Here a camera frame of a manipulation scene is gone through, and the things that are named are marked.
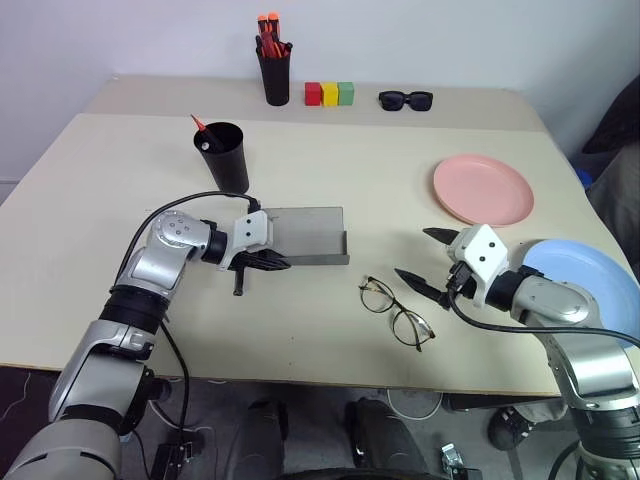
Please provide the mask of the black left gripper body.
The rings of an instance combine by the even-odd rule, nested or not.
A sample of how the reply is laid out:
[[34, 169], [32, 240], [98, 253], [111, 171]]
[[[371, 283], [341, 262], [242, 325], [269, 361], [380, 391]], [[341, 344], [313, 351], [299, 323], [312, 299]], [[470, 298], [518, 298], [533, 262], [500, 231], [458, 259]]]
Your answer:
[[230, 264], [230, 270], [234, 272], [234, 296], [242, 296], [244, 293], [244, 277], [247, 268], [260, 265], [260, 257], [257, 253], [240, 252], [234, 256]]

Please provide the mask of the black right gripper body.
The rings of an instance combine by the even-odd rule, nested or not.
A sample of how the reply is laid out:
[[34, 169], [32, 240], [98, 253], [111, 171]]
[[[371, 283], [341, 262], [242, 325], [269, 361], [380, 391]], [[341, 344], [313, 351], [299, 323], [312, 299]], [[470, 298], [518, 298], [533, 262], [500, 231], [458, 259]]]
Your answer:
[[437, 301], [438, 305], [445, 310], [448, 310], [452, 304], [449, 299], [450, 292], [452, 292], [455, 297], [461, 294], [463, 297], [471, 299], [476, 291], [476, 281], [472, 278], [472, 270], [466, 262], [459, 259], [459, 255], [456, 254], [456, 248], [458, 247], [456, 239], [451, 245], [446, 245], [447, 254], [452, 258], [453, 265], [449, 270], [446, 290], [442, 291], [442, 297]]

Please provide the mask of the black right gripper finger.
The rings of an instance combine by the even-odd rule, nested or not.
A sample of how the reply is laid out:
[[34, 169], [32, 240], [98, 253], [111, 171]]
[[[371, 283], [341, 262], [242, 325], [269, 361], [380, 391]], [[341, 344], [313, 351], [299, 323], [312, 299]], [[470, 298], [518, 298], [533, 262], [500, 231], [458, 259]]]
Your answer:
[[444, 245], [451, 245], [458, 236], [458, 231], [453, 229], [429, 227], [422, 230], [429, 237]]
[[432, 301], [439, 301], [441, 299], [442, 292], [430, 286], [424, 278], [399, 268], [395, 268], [394, 271], [403, 282], [420, 295]]

